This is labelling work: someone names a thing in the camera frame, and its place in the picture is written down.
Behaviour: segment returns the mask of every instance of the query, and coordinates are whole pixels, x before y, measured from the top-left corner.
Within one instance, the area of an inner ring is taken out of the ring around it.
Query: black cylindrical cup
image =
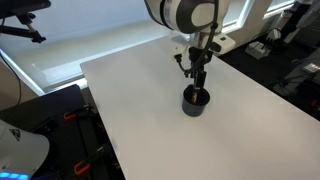
[[[188,116],[198,117],[202,114],[210,101],[210,94],[207,90],[201,89],[198,92],[197,102],[192,103],[193,85],[189,85],[183,92],[182,110]]]

